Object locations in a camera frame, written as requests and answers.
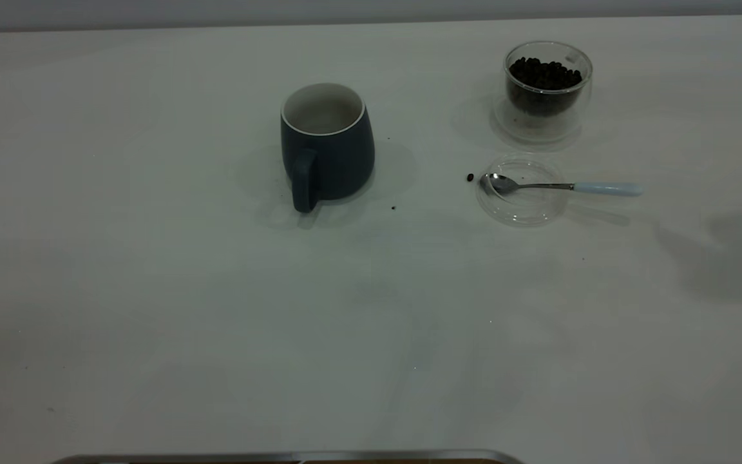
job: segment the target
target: coffee bean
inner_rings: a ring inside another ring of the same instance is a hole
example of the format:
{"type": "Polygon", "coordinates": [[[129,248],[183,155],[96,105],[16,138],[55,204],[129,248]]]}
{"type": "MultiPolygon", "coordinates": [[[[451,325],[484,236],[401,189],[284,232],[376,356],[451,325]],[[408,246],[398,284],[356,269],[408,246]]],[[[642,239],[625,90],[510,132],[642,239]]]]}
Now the coffee bean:
{"type": "MultiPolygon", "coordinates": [[[[542,90],[562,90],[582,82],[578,70],[569,70],[562,63],[542,63],[536,58],[520,58],[509,66],[509,72],[519,82],[542,90]]],[[[506,83],[509,98],[517,108],[536,117],[556,115],[568,109],[577,100],[580,90],[562,94],[543,94],[506,83]]]]}

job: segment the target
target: mug rim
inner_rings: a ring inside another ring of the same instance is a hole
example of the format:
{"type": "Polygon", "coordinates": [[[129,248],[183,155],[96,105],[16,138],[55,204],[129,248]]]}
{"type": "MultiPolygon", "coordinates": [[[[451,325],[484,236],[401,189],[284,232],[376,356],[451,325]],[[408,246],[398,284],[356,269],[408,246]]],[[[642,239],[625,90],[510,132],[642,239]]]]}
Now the mug rim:
{"type": "Polygon", "coordinates": [[[283,102],[282,102],[282,106],[280,106],[280,115],[282,117],[283,123],[285,123],[286,126],[288,126],[289,128],[291,128],[291,130],[294,130],[295,132],[298,132],[298,133],[303,134],[303,135],[311,135],[313,137],[327,137],[329,135],[341,134],[341,133],[345,132],[345,130],[348,130],[348,129],[356,126],[356,124],[359,123],[359,121],[362,120],[362,118],[365,116],[365,100],[363,100],[363,98],[360,97],[359,94],[353,88],[350,88],[347,85],[342,85],[341,83],[336,83],[336,82],[318,82],[318,83],[312,83],[312,84],[306,85],[305,87],[298,88],[292,94],[290,94],[288,97],[286,97],[285,100],[283,100],[283,102]],[[291,98],[293,96],[295,96],[296,94],[300,93],[303,90],[306,90],[306,89],[309,89],[309,88],[312,88],[312,87],[318,87],[318,86],[330,86],[330,87],[344,88],[348,92],[351,92],[354,95],[354,97],[357,97],[357,99],[359,100],[359,103],[362,104],[362,110],[359,112],[358,117],[354,120],[353,123],[348,124],[348,126],[345,126],[342,129],[340,129],[340,130],[335,130],[334,132],[327,132],[326,134],[314,134],[313,132],[306,132],[305,130],[298,129],[296,126],[294,126],[293,124],[291,124],[290,122],[288,122],[288,118],[285,117],[285,105],[288,104],[288,100],[291,100],[291,98]]]}

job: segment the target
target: clear glass saucer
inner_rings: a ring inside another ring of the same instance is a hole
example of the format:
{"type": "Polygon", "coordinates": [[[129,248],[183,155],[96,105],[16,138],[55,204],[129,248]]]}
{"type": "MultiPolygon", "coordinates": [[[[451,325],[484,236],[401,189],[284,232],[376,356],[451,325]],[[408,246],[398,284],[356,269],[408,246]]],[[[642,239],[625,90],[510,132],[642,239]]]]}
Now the clear glass saucer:
{"type": "Polygon", "coordinates": [[[557,219],[566,208],[568,191],[546,188],[525,188],[502,196],[485,179],[486,173],[498,173],[513,181],[524,183],[563,182],[560,171],[547,159],[529,159],[506,155],[492,162],[477,177],[477,202],[485,212],[509,226],[542,226],[557,219]]]}

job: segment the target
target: mug handle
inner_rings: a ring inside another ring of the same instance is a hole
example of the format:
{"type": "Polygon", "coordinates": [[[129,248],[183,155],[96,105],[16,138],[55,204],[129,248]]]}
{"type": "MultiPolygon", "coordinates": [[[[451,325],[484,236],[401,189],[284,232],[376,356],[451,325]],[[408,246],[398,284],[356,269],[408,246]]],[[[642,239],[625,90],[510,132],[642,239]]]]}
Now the mug handle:
{"type": "Polygon", "coordinates": [[[317,170],[317,152],[305,149],[294,161],[291,173],[291,193],[294,209],[310,213],[317,206],[317,193],[314,191],[314,177],[317,170]]]}

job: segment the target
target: glass cup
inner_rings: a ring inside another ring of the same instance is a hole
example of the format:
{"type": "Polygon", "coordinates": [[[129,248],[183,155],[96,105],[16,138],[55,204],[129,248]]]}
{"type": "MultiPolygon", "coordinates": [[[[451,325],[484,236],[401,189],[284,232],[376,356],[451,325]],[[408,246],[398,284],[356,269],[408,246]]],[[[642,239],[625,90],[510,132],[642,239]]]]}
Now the glass cup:
{"type": "Polygon", "coordinates": [[[580,128],[591,99],[593,71],[585,53],[560,42],[527,42],[507,54],[503,70],[506,98],[495,111],[510,135],[532,143],[547,143],[563,139],[580,128]],[[521,58],[560,63],[568,70],[580,71],[581,80],[560,90],[532,87],[520,82],[510,71],[511,65],[521,58]]]}

